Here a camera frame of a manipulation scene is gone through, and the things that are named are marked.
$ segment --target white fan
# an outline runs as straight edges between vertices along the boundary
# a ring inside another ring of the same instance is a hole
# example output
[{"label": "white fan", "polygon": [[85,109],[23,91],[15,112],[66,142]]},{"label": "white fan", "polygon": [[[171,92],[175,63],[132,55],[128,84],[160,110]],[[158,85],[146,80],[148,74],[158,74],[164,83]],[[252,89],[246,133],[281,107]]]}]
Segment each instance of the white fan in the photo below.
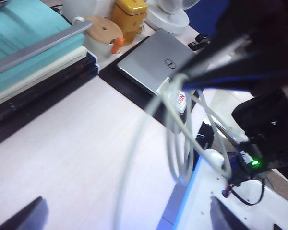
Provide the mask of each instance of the white fan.
[{"label": "white fan", "polygon": [[172,34],[180,34],[189,25],[189,17],[184,10],[200,0],[147,0],[146,22],[153,29],[164,29]]}]

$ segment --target green led light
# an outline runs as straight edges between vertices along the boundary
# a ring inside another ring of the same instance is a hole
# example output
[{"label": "green led light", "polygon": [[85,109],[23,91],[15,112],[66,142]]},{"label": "green led light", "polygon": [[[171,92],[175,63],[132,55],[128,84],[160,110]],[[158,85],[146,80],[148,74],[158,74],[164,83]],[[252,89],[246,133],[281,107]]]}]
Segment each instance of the green led light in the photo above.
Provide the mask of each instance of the green led light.
[{"label": "green led light", "polygon": [[251,163],[251,165],[257,165],[257,164],[260,164],[258,161],[253,161],[252,163]]}]

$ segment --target black book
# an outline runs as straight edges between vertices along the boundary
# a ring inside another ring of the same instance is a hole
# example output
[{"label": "black book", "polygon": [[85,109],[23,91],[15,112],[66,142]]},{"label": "black book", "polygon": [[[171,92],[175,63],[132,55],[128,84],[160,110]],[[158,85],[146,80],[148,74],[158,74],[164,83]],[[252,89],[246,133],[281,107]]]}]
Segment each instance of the black book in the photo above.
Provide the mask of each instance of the black book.
[{"label": "black book", "polygon": [[98,74],[90,54],[0,104],[0,143]]}]

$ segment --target silver laptop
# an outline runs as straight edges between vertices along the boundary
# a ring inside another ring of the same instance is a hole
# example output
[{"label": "silver laptop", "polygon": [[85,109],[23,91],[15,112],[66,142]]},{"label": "silver laptop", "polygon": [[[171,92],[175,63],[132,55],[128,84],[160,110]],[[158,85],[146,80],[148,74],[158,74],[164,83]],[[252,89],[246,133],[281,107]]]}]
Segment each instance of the silver laptop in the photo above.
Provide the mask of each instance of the silver laptop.
[{"label": "silver laptop", "polygon": [[159,30],[118,63],[125,75],[156,95],[170,76],[194,52],[164,30]]}]

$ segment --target stack of books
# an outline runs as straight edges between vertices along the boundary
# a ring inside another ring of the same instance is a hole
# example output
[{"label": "stack of books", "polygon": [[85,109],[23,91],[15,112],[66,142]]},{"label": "stack of books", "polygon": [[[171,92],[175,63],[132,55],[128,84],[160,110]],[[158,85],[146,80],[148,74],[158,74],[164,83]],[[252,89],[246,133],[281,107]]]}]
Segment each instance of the stack of books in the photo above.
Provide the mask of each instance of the stack of books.
[{"label": "stack of books", "polygon": [[[0,59],[71,27],[39,0],[0,8]],[[78,34],[0,73],[0,143],[98,74]]]}]

